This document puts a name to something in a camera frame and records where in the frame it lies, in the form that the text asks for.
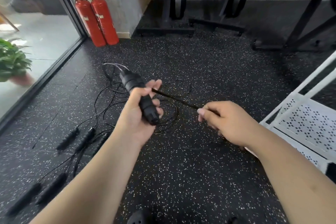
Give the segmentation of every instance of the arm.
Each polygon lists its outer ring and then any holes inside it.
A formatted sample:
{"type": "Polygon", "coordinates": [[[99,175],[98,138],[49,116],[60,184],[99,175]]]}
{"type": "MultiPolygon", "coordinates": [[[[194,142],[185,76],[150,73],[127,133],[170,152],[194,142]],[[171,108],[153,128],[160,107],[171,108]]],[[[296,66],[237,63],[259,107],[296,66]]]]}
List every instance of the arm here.
{"type": "MultiPolygon", "coordinates": [[[[161,81],[147,86],[158,89],[161,81]]],[[[155,126],[141,119],[139,101],[150,88],[135,88],[120,114],[115,129],[95,157],[32,221],[31,224],[110,224],[141,147],[155,126]]],[[[160,116],[163,110],[153,100],[160,116]]]]}
{"type": "Polygon", "coordinates": [[[295,148],[232,102],[210,102],[198,113],[199,121],[258,156],[290,223],[335,223],[336,185],[295,148]]]}

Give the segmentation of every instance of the baseboard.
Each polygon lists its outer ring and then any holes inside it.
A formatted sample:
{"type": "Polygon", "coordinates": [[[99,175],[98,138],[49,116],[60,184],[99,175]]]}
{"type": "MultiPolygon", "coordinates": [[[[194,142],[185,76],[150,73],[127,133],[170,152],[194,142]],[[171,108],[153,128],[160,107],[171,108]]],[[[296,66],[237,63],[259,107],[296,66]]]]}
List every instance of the baseboard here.
{"type": "Polygon", "coordinates": [[[127,39],[131,38],[129,32],[117,32],[117,35],[119,38],[127,38],[127,39]]]}

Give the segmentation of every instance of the black metal frame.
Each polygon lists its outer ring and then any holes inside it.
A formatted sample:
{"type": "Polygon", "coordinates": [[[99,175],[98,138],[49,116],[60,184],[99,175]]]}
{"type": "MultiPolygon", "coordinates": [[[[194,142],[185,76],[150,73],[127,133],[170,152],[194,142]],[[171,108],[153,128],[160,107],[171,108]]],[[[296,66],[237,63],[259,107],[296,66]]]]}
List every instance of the black metal frame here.
{"type": "Polygon", "coordinates": [[[306,7],[306,10],[301,15],[301,18],[299,19],[298,23],[294,27],[292,33],[286,40],[285,44],[283,45],[267,45],[263,44],[261,41],[256,40],[253,49],[254,50],[270,50],[270,51],[287,51],[287,52],[299,52],[299,51],[306,51],[306,50],[299,50],[298,47],[303,45],[304,43],[308,42],[310,39],[314,38],[321,32],[333,27],[336,25],[336,15],[328,19],[326,22],[322,23],[317,28],[313,29],[306,35],[302,36],[303,30],[307,26],[309,20],[317,10],[318,6],[320,5],[322,0],[310,0],[308,6],[306,7]]]}
{"type": "Polygon", "coordinates": [[[171,28],[170,27],[170,4],[171,0],[163,0],[163,11],[161,17],[161,24],[158,28],[143,27],[137,28],[136,32],[141,36],[144,34],[154,34],[154,35],[166,35],[166,34],[179,34],[179,35],[189,35],[192,37],[195,30],[193,28],[171,28]]]}
{"type": "Polygon", "coordinates": [[[68,14],[71,22],[75,26],[79,39],[71,46],[63,55],[55,61],[55,63],[39,78],[36,83],[27,90],[20,99],[0,118],[0,134],[7,128],[8,124],[12,122],[20,111],[22,111],[32,98],[39,93],[39,91],[48,83],[48,81],[57,73],[59,69],[68,61],[74,53],[77,52],[78,48],[82,43],[88,38],[85,27],[77,14],[75,7],[71,0],[60,0],[63,8],[68,14]]]}
{"type": "Polygon", "coordinates": [[[217,21],[212,21],[212,20],[190,18],[189,19],[189,25],[191,27],[193,27],[194,24],[196,23],[196,24],[202,24],[202,25],[205,25],[207,27],[210,27],[212,30],[215,30],[216,28],[222,28],[222,29],[237,31],[238,36],[241,36],[242,33],[245,32],[245,28],[222,23],[222,21],[225,17],[225,9],[228,5],[228,2],[229,2],[229,0],[221,0],[220,1],[220,9],[219,9],[219,13],[218,13],[218,17],[221,18],[220,21],[217,22],[217,21]]]}

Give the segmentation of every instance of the plant pot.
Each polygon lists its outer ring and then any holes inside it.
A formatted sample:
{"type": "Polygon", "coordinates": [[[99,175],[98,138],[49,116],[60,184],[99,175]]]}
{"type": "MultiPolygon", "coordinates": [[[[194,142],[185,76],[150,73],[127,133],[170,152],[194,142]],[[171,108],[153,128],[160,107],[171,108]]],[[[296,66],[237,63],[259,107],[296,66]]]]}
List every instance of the plant pot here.
{"type": "Polygon", "coordinates": [[[8,80],[20,86],[32,86],[35,82],[34,78],[27,72],[25,75],[12,76],[8,80]]]}

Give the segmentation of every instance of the fire extinguisher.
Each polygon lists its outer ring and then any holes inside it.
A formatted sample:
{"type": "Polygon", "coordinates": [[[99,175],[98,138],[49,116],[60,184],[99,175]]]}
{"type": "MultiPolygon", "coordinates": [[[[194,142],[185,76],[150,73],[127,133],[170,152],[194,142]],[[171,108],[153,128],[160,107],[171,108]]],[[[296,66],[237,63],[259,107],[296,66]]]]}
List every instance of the fire extinguisher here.
{"type": "Polygon", "coordinates": [[[105,36],[106,42],[110,45],[119,43],[117,32],[114,28],[109,8],[105,0],[92,0],[92,8],[100,23],[101,30],[105,36]]]}
{"type": "Polygon", "coordinates": [[[88,0],[75,0],[76,9],[84,22],[84,25],[91,36],[92,42],[96,47],[106,45],[103,33],[99,28],[95,13],[88,0]]]}

